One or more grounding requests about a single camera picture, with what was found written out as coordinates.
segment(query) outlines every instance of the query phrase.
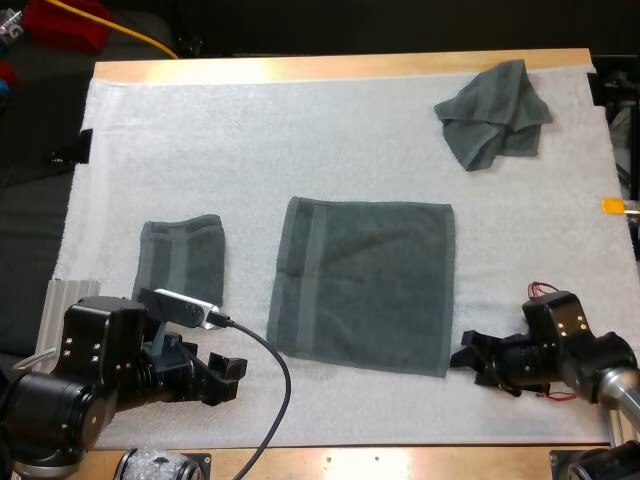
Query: table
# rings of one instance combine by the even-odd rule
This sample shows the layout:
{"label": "table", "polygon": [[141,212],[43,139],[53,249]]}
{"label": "table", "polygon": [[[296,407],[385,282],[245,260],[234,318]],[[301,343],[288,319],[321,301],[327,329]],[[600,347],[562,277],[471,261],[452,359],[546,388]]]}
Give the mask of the table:
{"label": "table", "polygon": [[[98,63],[94,77],[154,84],[239,84],[479,71],[523,58],[529,69],[590,64],[587,49],[446,52],[299,58],[247,58]],[[549,451],[581,446],[431,446],[274,448],[246,478],[337,480],[351,478],[551,478]],[[230,479],[251,454],[208,450],[214,478]],[[73,478],[111,479],[123,451],[93,451]]]}

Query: black cable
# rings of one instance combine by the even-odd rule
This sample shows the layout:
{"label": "black cable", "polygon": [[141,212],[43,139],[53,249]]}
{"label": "black cable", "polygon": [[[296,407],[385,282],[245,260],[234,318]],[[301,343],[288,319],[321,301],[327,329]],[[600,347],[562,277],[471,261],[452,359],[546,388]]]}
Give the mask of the black cable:
{"label": "black cable", "polygon": [[242,467],[242,469],[236,474],[235,477],[233,477],[233,480],[240,480],[241,478],[244,478],[247,472],[251,470],[251,467],[253,467],[253,465],[258,461],[258,459],[260,458],[260,455],[262,455],[264,450],[267,448],[267,445],[269,445],[269,442],[273,438],[273,435],[276,433],[276,430],[280,426],[282,417],[284,417],[284,414],[287,411],[287,406],[289,405],[289,399],[291,398],[291,375],[289,375],[289,369],[287,368],[287,364],[284,363],[284,360],[282,359],[280,354],[264,338],[252,332],[247,327],[244,327],[239,323],[234,322],[231,319],[227,319],[227,321],[224,323],[226,323],[226,326],[228,327],[232,327],[232,328],[235,328],[236,330],[240,330],[241,332],[246,333],[251,338],[253,338],[256,342],[258,342],[260,345],[266,348],[269,351],[269,353],[273,355],[273,358],[276,359],[276,361],[280,365],[280,368],[282,368],[282,373],[284,375],[284,384],[285,384],[285,391],[284,391],[284,398],[282,399],[282,405],[280,406],[278,415],[276,415],[276,419],[273,421],[273,424],[271,425],[271,428],[267,432],[266,437],[264,437],[264,440],[262,441],[258,449],[255,451],[255,453],[252,455],[252,457],[247,461],[245,466]]}

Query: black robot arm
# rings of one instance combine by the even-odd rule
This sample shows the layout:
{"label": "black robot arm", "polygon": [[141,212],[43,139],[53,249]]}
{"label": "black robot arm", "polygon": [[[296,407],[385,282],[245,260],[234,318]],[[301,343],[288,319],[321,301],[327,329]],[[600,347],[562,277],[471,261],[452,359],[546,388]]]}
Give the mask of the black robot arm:
{"label": "black robot arm", "polygon": [[[526,335],[496,338],[467,331],[464,348],[451,357],[453,368],[476,372],[475,383],[518,397],[523,390],[549,393],[564,382],[577,396],[619,409],[640,430],[640,370],[629,344],[613,332],[595,337],[578,297],[554,292],[522,306]],[[557,477],[575,480],[640,478],[640,445],[576,454]]]}
{"label": "black robot arm", "polygon": [[162,305],[148,309],[113,297],[89,297],[69,308],[54,370],[29,372],[5,386],[1,443],[17,473],[71,475],[117,411],[236,397],[246,360],[211,353],[205,365],[197,345],[166,333],[163,312]]}

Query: white terry cloth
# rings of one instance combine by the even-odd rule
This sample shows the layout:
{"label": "white terry cloth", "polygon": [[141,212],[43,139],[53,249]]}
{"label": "white terry cloth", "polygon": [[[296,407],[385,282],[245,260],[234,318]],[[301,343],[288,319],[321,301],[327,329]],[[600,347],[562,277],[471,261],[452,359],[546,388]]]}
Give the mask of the white terry cloth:
{"label": "white terry cloth", "polygon": [[[220,215],[227,240],[225,310],[264,335],[282,223],[294,196],[451,203],[456,219],[453,351],[465,330],[524,332],[532,280],[575,292],[597,335],[640,346],[638,274],[622,217],[604,111],[590,67],[530,72],[555,119],[538,158],[498,158],[466,172],[433,107],[475,74],[240,86],[148,86],[94,80],[56,276],[95,278],[128,296],[145,221]],[[209,351],[244,357],[238,398],[217,407],[156,403],[116,415],[101,447],[255,447],[280,406],[277,364],[232,329],[182,330]],[[595,442],[603,415],[446,379],[288,358],[289,411],[272,444]]]}

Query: folded gray towel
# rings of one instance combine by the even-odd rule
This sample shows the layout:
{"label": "folded gray towel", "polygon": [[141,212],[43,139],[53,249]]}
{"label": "folded gray towel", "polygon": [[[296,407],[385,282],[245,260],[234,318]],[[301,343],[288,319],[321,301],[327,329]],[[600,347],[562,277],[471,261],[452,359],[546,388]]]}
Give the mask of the folded gray towel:
{"label": "folded gray towel", "polygon": [[224,230],[218,215],[184,222],[146,222],[132,298],[140,289],[164,288],[222,305]]}
{"label": "folded gray towel", "polygon": [[496,155],[536,156],[540,125],[553,121],[523,60],[480,73],[435,111],[445,140],[467,171],[489,168]]}
{"label": "folded gray towel", "polygon": [[451,205],[294,197],[268,340],[294,357],[444,377],[454,232]]}

